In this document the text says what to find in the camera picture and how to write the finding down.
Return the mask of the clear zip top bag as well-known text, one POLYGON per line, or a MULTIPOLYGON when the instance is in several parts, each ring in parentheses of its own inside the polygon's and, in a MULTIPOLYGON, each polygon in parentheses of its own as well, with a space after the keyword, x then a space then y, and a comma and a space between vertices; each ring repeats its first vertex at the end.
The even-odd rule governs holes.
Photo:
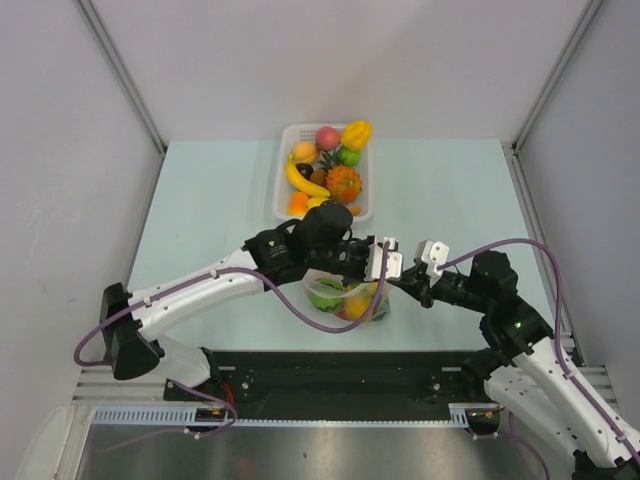
POLYGON ((351 282, 342 276, 309 270, 302 280, 311 306, 341 320, 358 320, 372 303, 378 282, 351 282))

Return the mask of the green striped toy melon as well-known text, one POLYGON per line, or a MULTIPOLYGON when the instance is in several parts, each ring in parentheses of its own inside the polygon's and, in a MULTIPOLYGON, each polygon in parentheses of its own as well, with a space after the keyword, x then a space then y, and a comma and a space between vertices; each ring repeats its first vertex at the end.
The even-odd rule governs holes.
POLYGON ((312 306, 325 313, 335 313, 344 307, 344 288, 339 281, 319 278, 311 284, 307 298, 312 306))

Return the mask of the red yellow toy apple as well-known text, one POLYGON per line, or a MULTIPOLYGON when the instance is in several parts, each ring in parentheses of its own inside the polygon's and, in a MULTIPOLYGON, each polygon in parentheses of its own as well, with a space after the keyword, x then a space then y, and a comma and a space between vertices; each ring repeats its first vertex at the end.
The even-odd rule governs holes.
POLYGON ((348 317, 348 315, 346 314, 346 311, 344 309, 335 312, 334 315, 336 317, 342 319, 342 320, 345 320, 345 321, 349 321, 350 320, 350 318, 348 317))

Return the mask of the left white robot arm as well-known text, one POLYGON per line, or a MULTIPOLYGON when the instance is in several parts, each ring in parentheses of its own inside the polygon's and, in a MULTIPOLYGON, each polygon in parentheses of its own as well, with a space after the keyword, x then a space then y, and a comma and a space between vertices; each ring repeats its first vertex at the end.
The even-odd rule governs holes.
POLYGON ((214 397, 221 376, 202 348, 167 332, 223 303, 297 283, 310 270, 362 281, 374 238, 357 238, 350 211, 333 201, 259 232, 227 257, 183 279, 136 292, 122 283, 102 295, 99 325, 105 361, 119 381, 154 373, 186 385, 197 398, 214 397))

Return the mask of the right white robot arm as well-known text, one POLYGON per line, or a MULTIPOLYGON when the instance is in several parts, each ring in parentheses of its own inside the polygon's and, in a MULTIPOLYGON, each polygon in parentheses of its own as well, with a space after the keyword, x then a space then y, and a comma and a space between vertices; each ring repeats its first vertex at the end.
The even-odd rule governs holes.
POLYGON ((519 296, 507 255, 479 253, 461 275, 444 270, 446 245, 421 246, 409 269, 391 253, 387 279, 425 308, 440 301, 481 313, 488 346, 465 361, 463 393, 506 407, 572 463, 575 479, 638 478, 638 429, 587 381, 558 334, 519 296))

